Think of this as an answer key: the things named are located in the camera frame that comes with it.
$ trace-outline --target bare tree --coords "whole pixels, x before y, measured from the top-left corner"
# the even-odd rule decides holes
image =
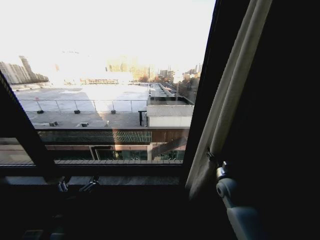
[[[146,75],[144,75],[143,77],[140,77],[139,80],[140,80],[140,82],[146,83],[146,82],[148,82],[149,78]]]

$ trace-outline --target window glass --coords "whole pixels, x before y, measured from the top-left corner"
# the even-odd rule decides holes
[[[33,165],[25,149],[15,137],[0,137],[0,165]]]
[[[182,164],[214,4],[2,3],[0,71],[56,164]]]

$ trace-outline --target railing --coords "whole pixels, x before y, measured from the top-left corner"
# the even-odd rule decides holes
[[[116,112],[137,113],[147,106],[147,100],[32,100],[19,99],[26,112]]]

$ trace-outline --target curtain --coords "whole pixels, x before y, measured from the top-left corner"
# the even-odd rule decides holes
[[[228,136],[241,93],[259,43],[272,0],[251,0],[207,117],[185,188],[195,198],[216,175],[216,164],[206,151],[217,155]]]

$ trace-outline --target bright sky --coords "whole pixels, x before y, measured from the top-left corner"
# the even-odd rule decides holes
[[[0,61],[49,71],[62,51],[107,59],[137,56],[182,71],[202,63],[215,0],[3,0]]]

